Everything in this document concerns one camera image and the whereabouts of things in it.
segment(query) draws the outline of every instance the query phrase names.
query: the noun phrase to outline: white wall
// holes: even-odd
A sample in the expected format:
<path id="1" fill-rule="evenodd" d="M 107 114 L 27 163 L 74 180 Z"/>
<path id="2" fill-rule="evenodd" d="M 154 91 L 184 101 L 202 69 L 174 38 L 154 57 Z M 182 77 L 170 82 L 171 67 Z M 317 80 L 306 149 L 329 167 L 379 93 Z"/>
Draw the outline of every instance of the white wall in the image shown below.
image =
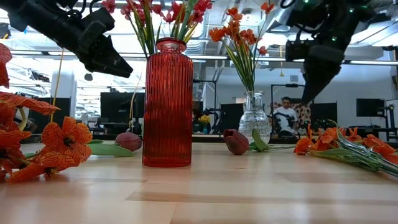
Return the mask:
<path id="1" fill-rule="evenodd" d="M 385 53 L 379 60 L 389 60 L 389 54 Z M 368 65 L 343 65 L 341 72 L 331 83 L 315 98 L 316 103 L 334 103 L 338 105 L 338 124 L 341 126 L 370 125 L 369 118 L 356 117 L 357 98 L 394 98 L 395 90 L 391 80 L 390 66 Z M 271 84 L 290 83 L 290 75 L 298 75 L 298 84 L 304 84 L 299 69 L 285 69 L 284 77 L 280 76 L 280 69 L 273 71 L 258 70 L 256 75 L 256 90 L 265 92 L 263 103 L 271 102 Z M 235 103 L 233 98 L 244 97 L 245 88 L 240 82 L 233 83 L 234 78 L 239 78 L 233 68 L 226 68 L 220 76 L 217 84 L 217 105 Z M 274 101 L 280 101 L 284 96 L 301 98 L 302 88 L 276 87 L 274 89 Z M 214 95 L 211 91 L 205 91 L 205 106 L 214 107 Z M 373 124 L 385 126 L 384 119 L 372 118 Z"/>

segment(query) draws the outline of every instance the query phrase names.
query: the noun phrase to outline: vase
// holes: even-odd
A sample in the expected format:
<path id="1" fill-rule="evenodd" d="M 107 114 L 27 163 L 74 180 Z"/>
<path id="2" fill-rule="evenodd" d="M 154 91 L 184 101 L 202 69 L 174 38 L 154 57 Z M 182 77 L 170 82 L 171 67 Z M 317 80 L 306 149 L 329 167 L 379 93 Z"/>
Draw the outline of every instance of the vase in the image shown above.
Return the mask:
<path id="1" fill-rule="evenodd" d="M 142 163 L 183 167 L 192 156 L 193 62 L 185 42 L 162 38 L 147 61 Z"/>
<path id="2" fill-rule="evenodd" d="M 246 110 L 239 122 L 239 132 L 249 140 L 249 144 L 254 142 L 252 137 L 253 129 L 257 129 L 261 139 L 265 143 L 269 143 L 271 136 L 271 123 L 262 109 L 263 94 L 263 91 L 249 91 L 245 93 Z"/>

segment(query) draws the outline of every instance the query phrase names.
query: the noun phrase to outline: table surface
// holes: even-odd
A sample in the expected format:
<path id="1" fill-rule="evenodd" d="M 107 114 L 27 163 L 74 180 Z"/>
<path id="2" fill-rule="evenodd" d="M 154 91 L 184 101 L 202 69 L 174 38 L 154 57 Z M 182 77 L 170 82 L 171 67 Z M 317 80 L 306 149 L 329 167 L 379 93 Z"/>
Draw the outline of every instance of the table surface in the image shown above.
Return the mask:
<path id="1" fill-rule="evenodd" d="M 0 184 L 0 223 L 398 223 L 398 180 L 292 149 L 234 156 L 193 144 L 179 169 L 143 167 L 141 156 L 91 156 L 50 180 Z"/>

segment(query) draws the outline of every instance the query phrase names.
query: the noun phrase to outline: red glass vase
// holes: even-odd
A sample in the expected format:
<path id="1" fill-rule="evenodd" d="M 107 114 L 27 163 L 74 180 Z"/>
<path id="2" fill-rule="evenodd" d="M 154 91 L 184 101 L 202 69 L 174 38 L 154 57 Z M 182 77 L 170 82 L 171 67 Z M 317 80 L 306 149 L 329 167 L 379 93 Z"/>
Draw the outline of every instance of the red glass vase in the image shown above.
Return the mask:
<path id="1" fill-rule="evenodd" d="M 192 156 L 193 62 L 183 55 L 185 42 L 157 41 L 160 53 L 147 61 L 142 163 L 182 167 Z"/>

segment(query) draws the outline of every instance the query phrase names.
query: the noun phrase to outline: tulip bud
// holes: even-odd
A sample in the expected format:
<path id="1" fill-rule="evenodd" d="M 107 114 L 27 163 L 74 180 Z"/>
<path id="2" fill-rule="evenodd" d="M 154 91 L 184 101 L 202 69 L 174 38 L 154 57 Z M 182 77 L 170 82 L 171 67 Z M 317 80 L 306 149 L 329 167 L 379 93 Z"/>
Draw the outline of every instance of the tulip bud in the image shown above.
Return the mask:
<path id="1" fill-rule="evenodd" d="M 249 140 L 235 129 L 225 130 L 224 140 L 234 155 L 244 154 L 249 149 Z"/>
<path id="2" fill-rule="evenodd" d="M 115 143 L 119 144 L 120 147 L 130 150 L 132 152 L 140 149 L 142 146 L 142 141 L 138 137 L 138 135 L 130 132 L 119 134 L 116 137 Z"/>

